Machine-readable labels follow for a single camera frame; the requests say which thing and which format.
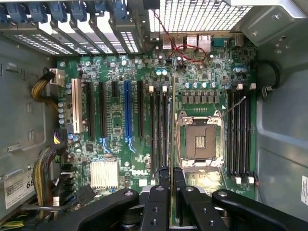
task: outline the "black pcie slot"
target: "black pcie slot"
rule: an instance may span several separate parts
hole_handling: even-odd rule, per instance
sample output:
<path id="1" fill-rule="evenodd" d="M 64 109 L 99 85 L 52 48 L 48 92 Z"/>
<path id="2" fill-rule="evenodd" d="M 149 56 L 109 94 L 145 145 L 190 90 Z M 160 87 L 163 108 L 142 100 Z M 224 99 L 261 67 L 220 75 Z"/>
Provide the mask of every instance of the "black pcie slot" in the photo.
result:
<path id="1" fill-rule="evenodd" d="M 232 100 L 233 100 L 233 93 L 228 91 L 228 105 L 227 109 L 232 107 Z M 227 173 L 232 174 L 233 171 L 233 156 L 231 151 L 231 144 L 232 144 L 232 111 L 227 114 Z"/>
<path id="2" fill-rule="evenodd" d="M 247 133 L 246 133 L 246 160 L 245 160 L 245 170 L 246 174 L 249 174 L 250 171 L 250 140 L 251 140 L 251 117 L 250 117 L 250 112 L 251 112 L 251 98 L 250 94 L 248 93 L 246 95 L 246 100 L 245 100 L 246 108 L 247 108 L 247 121 L 246 121 L 246 126 L 247 126 Z"/>
<path id="3" fill-rule="evenodd" d="M 157 140 L 157 163 L 158 163 L 158 168 L 162 166 L 161 163 L 161 96 L 160 96 L 160 90 L 156 90 L 156 140 Z"/>
<path id="4" fill-rule="evenodd" d="M 101 110 L 101 133 L 102 137 L 107 136 L 107 110 L 106 110 L 106 83 L 99 83 L 100 110 Z"/>
<path id="5" fill-rule="evenodd" d="M 241 91 L 240 99 L 244 97 L 245 93 Z M 240 149 L 240 175 L 243 176 L 245 174 L 245 158 L 246 158 L 246 109 L 245 109 L 245 103 L 242 102 L 239 105 L 240 108 L 240 114 L 241 114 L 241 120 L 240 120 L 240 126 L 241 126 L 241 134 L 240 134 L 240 143 L 239 143 L 239 149 Z"/>
<path id="6" fill-rule="evenodd" d="M 93 95 L 93 84 L 86 83 L 86 96 L 87 96 L 87 111 L 88 111 L 88 130 L 89 138 L 95 137 L 95 103 Z"/>
<path id="7" fill-rule="evenodd" d="M 150 115 L 151 115 L 151 170 L 152 176 L 155 176 L 155 115 L 154 115 L 154 93 L 150 94 Z"/>
<path id="8" fill-rule="evenodd" d="M 167 164 L 167 150 L 168 150 L 168 92 L 163 93 L 163 166 Z"/>
<path id="9" fill-rule="evenodd" d="M 234 94 L 234 101 L 232 102 L 232 105 L 235 105 L 239 100 L 238 93 Z M 233 153 L 234 153 L 234 159 L 233 159 L 233 174 L 235 176 L 239 173 L 239 153 L 238 153 L 238 139 L 239 139 L 239 110 L 238 107 L 234 107 L 233 109 L 234 114 L 234 136 L 233 136 Z"/>
<path id="10" fill-rule="evenodd" d="M 144 136 L 144 94 L 143 81 L 137 81 L 137 104 L 138 104 L 138 135 Z"/>

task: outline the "red wire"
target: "red wire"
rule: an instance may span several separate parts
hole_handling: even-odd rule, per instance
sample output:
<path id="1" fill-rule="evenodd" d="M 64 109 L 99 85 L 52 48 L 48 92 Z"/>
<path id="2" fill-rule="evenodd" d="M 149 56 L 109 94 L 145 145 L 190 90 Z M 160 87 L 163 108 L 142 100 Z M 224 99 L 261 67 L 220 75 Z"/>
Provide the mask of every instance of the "red wire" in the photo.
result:
<path id="1" fill-rule="evenodd" d="M 155 18 L 157 18 L 159 24 L 162 26 L 162 28 L 163 28 L 164 32 L 166 33 L 168 39 L 170 40 L 170 42 L 171 42 L 171 47 L 174 49 L 174 50 L 172 51 L 172 53 L 169 55 L 169 57 L 172 56 L 175 52 L 178 52 L 182 58 L 185 58 L 187 61 L 189 61 L 189 62 L 191 62 L 191 63 L 202 63 L 202 62 L 206 59 L 206 52 L 205 52 L 205 50 L 202 49 L 201 47 L 197 47 L 197 46 L 193 46 L 193 45 L 189 45 L 189 44 L 187 44 L 187 45 L 180 45 L 180 46 L 177 47 L 177 45 L 174 43 L 172 37 L 170 36 L 169 32 L 166 30 L 164 24 L 163 24 L 162 21 L 160 20 L 158 14 L 155 12 L 155 10 L 152 10 L 152 11 L 153 11 L 153 13 L 154 13 Z M 183 47 L 183 48 L 192 47 L 192 48 L 201 50 L 201 51 L 204 53 L 203 59 L 201 59 L 201 60 L 195 60 L 195 59 L 192 59 L 192 58 L 186 56 L 182 51 L 180 51 L 180 48 L 182 48 L 182 47 Z"/>

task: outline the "white label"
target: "white label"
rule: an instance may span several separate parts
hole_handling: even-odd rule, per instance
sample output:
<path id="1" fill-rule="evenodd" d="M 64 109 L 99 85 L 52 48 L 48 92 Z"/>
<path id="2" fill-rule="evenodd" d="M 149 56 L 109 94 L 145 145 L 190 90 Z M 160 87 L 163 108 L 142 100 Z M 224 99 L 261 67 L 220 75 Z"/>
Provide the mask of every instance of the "white label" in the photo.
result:
<path id="1" fill-rule="evenodd" d="M 302 178 L 302 202 L 308 205 L 308 178 Z"/>
<path id="2" fill-rule="evenodd" d="M 32 168 L 4 180 L 5 207 L 10 208 L 34 191 Z"/>

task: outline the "pcie slot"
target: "pcie slot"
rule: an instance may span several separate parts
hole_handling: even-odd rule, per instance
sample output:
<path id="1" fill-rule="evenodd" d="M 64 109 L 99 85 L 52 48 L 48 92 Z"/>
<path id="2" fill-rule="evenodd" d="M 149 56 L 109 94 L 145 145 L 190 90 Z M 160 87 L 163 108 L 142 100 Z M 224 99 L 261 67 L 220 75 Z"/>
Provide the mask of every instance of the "pcie slot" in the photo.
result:
<path id="1" fill-rule="evenodd" d="M 74 133 L 83 132 L 82 126 L 82 101 L 81 101 L 81 81 L 72 79 L 72 98 L 73 98 L 73 129 Z"/>
<path id="2" fill-rule="evenodd" d="M 138 135 L 144 137 L 144 94 L 143 81 L 137 81 L 137 104 L 138 104 Z"/>
<path id="3" fill-rule="evenodd" d="M 167 149 L 168 149 L 168 88 L 163 86 L 163 158 L 162 165 L 167 164 Z"/>
<path id="4" fill-rule="evenodd" d="M 246 100 L 245 100 L 246 108 L 247 108 L 247 121 L 246 121 L 246 126 L 247 126 L 247 133 L 246 133 L 246 160 L 245 160 L 245 170 L 246 174 L 249 175 L 250 171 L 250 140 L 251 140 L 251 97 L 250 94 L 248 93 L 246 95 Z"/>
<path id="5" fill-rule="evenodd" d="M 95 138 L 95 102 L 93 94 L 93 84 L 86 83 L 86 97 L 87 97 L 87 112 L 88 112 L 88 131 L 89 138 Z"/>
<path id="6" fill-rule="evenodd" d="M 155 91 L 155 96 L 156 96 L 156 140 L 157 140 L 157 163 L 158 163 L 158 168 L 162 166 L 161 163 L 161 152 L 162 152 L 162 140 L 161 140 L 161 95 L 160 95 L 160 89 L 157 88 Z"/>
<path id="7" fill-rule="evenodd" d="M 99 96 L 100 96 L 100 110 L 101 110 L 101 138 L 100 142 L 103 146 L 103 150 L 106 153 L 111 153 L 107 145 L 108 134 L 107 134 L 107 105 L 106 105 L 106 83 L 99 83 Z"/>
<path id="8" fill-rule="evenodd" d="M 230 109 L 232 107 L 232 99 L 233 99 L 233 93 L 231 91 L 228 91 L 228 105 L 227 109 Z M 232 144 L 232 111 L 230 111 L 227 115 L 227 174 L 230 176 L 233 172 L 233 156 L 231 151 L 231 144 Z"/>
<path id="9" fill-rule="evenodd" d="M 132 112 L 131 112 L 131 83 L 130 81 L 124 81 L 124 105 L 125 105 L 125 142 L 128 143 L 129 149 L 136 153 L 133 147 L 132 136 Z"/>
<path id="10" fill-rule="evenodd" d="M 155 176 L 155 115 L 154 115 L 154 104 L 155 104 L 155 98 L 154 98 L 154 86 L 149 87 L 150 92 L 150 116 L 151 116 L 151 171 L 152 171 L 152 177 Z"/>

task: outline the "white pci slot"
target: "white pci slot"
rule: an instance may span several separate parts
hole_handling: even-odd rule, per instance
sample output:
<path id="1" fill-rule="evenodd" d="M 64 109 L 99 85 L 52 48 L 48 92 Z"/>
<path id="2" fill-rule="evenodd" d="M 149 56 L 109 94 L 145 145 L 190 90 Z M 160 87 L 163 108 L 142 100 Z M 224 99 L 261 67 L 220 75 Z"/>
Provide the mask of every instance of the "white pci slot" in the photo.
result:
<path id="1" fill-rule="evenodd" d="M 82 102 L 81 102 L 81 81 L 72 79 L 72 97 L 73 97 L 73 127 L 74 133 L 83 132 L 82 126 Z"/>

